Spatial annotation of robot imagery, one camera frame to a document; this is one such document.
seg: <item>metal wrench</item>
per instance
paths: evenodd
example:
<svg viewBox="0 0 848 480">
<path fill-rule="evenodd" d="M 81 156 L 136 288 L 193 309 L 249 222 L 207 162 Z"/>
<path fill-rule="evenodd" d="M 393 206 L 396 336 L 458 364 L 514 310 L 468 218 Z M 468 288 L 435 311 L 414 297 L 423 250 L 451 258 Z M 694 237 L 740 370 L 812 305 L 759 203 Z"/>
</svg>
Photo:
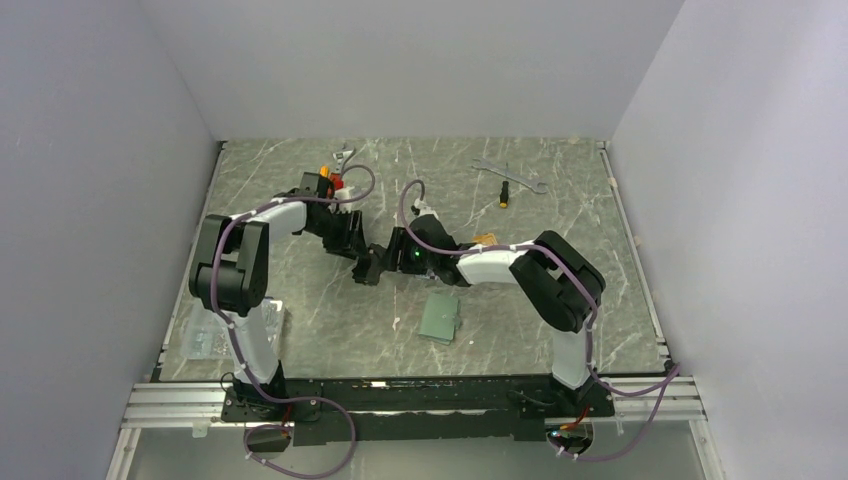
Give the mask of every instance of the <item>metal wrench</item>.
<svg viewBox="0 0 848 480">
<path fill-rule="evenodd" d="M 514 182 L 518 182 L 532 190 L 534 193 L 548 193 L 548 187 L 546 186 L 547 182 L 542 181 L 539 177 L 525 178 L 521 175 L 516 175 L 505 168 L 495 165 L 485 158 L 475 158 L 472 162 L 474 163 L 471 164 L 471 168 L 476 168 L 477 170 L 488 170 Z"/>
</svg>

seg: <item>gray wall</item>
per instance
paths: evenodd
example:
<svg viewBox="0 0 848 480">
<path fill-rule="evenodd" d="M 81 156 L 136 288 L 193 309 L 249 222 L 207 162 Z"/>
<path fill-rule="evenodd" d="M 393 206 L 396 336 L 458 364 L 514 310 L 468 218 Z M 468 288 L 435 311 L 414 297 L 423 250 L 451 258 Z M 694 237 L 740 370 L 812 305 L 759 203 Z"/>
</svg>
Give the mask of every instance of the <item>gray wall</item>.
<svg viewBox="0 0 848 480">
<path fill-rule="evenodd" d="M 848 4 L 687 1 L 613 137 L 728 478 L 845 478 Z"/>
<path fill-rule="evenodd" d="M 141 0 L 217 138 L 609 138 L 683 0 Z"/>
<path fill-rule="evenodd" d="M 0 478 L 102 478 L 215 145 L 134 0 L 0 9 Z"/>
</svg>

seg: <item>clear plastic box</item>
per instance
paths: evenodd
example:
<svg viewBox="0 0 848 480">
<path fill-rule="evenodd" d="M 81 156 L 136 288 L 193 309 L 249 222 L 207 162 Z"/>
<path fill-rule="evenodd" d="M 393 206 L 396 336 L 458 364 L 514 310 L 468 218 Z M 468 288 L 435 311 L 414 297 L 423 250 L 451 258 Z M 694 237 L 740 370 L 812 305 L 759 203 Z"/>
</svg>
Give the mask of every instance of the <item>clear plastic box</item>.
<svg viewBox="0 0 848 480">
<path fill-rule="evenodd" d="M 265 319 L 268 341 L 271 342 L 274 352 L 277 352 L 279 351 L 280 333 L 283 329 L 285 312 L 283 302 L 267 297 L 262 300 L 257 308 L 262 309 L 262 318 Z M 232 358 L 230 356 L 230 344 L 227 342 L 227 331 L 221 320 L 214 312 L 203 308 L 203 303 L 198 298 L 192 300 L 188 321 L 183 331 L 180 353 L 189 360 Z"/>
</svg>

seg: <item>marble tabletop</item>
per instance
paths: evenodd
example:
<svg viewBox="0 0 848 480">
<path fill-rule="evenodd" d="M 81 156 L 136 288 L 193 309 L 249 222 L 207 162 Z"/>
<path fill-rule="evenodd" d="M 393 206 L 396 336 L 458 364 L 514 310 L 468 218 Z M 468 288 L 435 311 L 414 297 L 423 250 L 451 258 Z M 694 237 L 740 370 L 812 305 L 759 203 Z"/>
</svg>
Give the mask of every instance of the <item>marble tabletop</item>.
<svg viewBox="0 0 848 480">
<path fill-rule="evenodd" d="M 227 142 L 208 203 L 209 213 L 233 214 L 295 187 L 303 172 L 332 163 L 344 142 L 358 147 L 353 163 L 371 167 L 374 192 L 363 211 L 366 242 L 387 245 L 403 186 L 427 184 L 427 203 L 457 242 L 493 233 L 501 243 L 555 230 L 603 274 L 602 318 L 595 355 L 601 372 L 662 370 L 656 333 L 628 238 L 595 142 L 553 138 L 285 139 Z M 522 175 L 538 175 L 549 193 L 511 184 L 510 205 L 498 208 L 502 178 L 470 168 L 486 157 Z M 364 188 L 366 173 L 348 184 Z M 268 295 L 286 315 L 280 358 L 290 378 L 499 375 L 550 372 L 551 332 L 513 285 L 450 287 L 438 280 L 384 273 L 377 286 L 353 282 L 353 261 L 328 255 L 321 240 L 292 236 L 271 247 Z M 450 345 L 417 335 L 427 296 L 460 301 L 462 327 Z M 162 380 L 217 379 L 229 360 L 188 360 L 178 348 L 190 310 L 184 289 L 162 365 Z"/>
</svg>

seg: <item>screwdriver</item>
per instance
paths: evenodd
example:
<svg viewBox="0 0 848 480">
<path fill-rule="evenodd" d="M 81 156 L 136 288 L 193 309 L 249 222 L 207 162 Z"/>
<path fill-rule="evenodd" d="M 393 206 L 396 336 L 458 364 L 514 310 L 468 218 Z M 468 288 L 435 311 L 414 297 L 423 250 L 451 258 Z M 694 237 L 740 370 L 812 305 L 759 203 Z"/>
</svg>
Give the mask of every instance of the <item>screwdriver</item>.
<svg viewBox="0 0 848 480">
<path fill-rule="evenodd" d="M 509 171 L 509 162 L 506 164 L 506 170 Z M 509 205 L 509 182 L 504 180 L 501 186 L 500 207 L 506 208 Z"/>
</svg>

